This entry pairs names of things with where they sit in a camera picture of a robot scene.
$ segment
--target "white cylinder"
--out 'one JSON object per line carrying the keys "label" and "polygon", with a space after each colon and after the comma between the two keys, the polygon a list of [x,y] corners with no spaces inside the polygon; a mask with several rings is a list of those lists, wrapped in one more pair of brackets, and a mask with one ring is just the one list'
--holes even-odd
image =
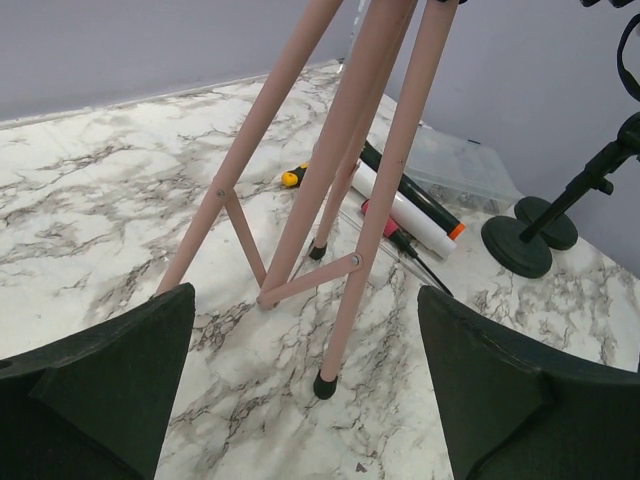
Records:
{"label": "white cylinder", "polygon": [[[368,165],[360,162],[351,185],[365,197],[371,198],[375,181],[376,173]],[[393,199],[391,218],[418,242],[443,259],[446,259],[456,248],[456,242],[451,240],[436,222],[422,213],[400,192],[396,192]]]}

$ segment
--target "wall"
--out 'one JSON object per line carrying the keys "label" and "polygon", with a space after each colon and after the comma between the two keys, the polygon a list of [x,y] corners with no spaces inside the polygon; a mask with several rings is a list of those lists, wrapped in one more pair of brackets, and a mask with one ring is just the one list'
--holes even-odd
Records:
{"label": "wall", "polygon": [[[604,0],[589,9],[579,0],[469,0],[458,11],[424,119],[493,146],[522,193],[554,199],[640,110],[615,63],[637,3],[615,10]],[[394,98],[420,14],[388,86]],[[625,61],[640,77],[637,37]],[[583,237],[640,275],[640,165],[630,160],[609,178],[612,197],[590,192],[570,216]]]}
{"label": "wall", "polygon": [[[345,1],[312,57],[347,54]],[[267,72],[300,0],[2,0],[0,120],[73,110]]]}

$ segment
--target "black round base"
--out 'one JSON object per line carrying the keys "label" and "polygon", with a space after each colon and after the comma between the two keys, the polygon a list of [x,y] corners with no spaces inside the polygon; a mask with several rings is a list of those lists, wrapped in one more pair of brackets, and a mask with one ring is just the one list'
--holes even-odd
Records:
{"label": "black round base", "polygon": [[[551,205],[538,197],[525,197],[516,203],[516,218],[531,225]],[[540,232],[542,239],[555,250],[569,250],[578,241],[578,229],[564,213],[544,227]]]}
{"label": "black round base", "polygon": [[320,376],[320,372],[318,372],[318,376],[313,382],[313,393],[316,394],[320,400],[329,400],[333,397],[333,394],[336,393],[336,388],[338,387],[338,377],[336,377],[333,382],[325,382]]}
{"label": "black round base", "polygon": [[326,245],[324,247],[322,247],[322,248],[316,247],[314,245],[313,248],[311,249],[311,251],[309,252],[309,257],[312,260],[322,260],[322,258],[325,256],[326,253],[327,253],[327,246]]}
{"label": "black round base", "polygon": [[494,217],[482,226],[482,241],[500,265],[527,278],[540,278],[551,269],[551,251],[540,236],[520,240],[527,225],[510,217]]}

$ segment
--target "white marble countertop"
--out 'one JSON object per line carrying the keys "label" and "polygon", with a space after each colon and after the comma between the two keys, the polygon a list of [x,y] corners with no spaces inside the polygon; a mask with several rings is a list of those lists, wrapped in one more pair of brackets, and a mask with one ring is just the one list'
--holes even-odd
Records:
{"label": "white marble countertop", "polygon": [[[337,84],[336,65],[306,71],[237,191],[265,260],[295,196],[279,176],[306,161]],[[239,82],[0,131],[0,358],[144,302],[261,86]],[[370,140],[380,146],[394,103]],[[351,194],[343,211],[357,219]],[[640,285],[580,240],[543,279],[519,278],[486,252],[483,214],[432,268],[493,320],[574,355],[635,370]],[[352,251],[342,216],[330,261]],[[422,282],[378,255],[336,395],[311,391],[343,281],[270,312],[226,215],[187,274],[197,319],[159,479],[433,478],[451,469],[420,340]]]}

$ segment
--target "yellow and black screwdriver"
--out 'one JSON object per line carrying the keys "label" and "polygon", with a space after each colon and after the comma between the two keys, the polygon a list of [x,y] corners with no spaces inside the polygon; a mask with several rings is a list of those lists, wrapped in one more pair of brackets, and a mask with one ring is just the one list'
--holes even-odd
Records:
{"label": "yellow and black screwdriver", "polygon": [[286,171],[282,174],[282,185],[287,188],[297,188],[302,183],[302,179],[304,178],[304,174],[307,172],[307,168],[309,168],[308,163],[303,163],[293,170]]}

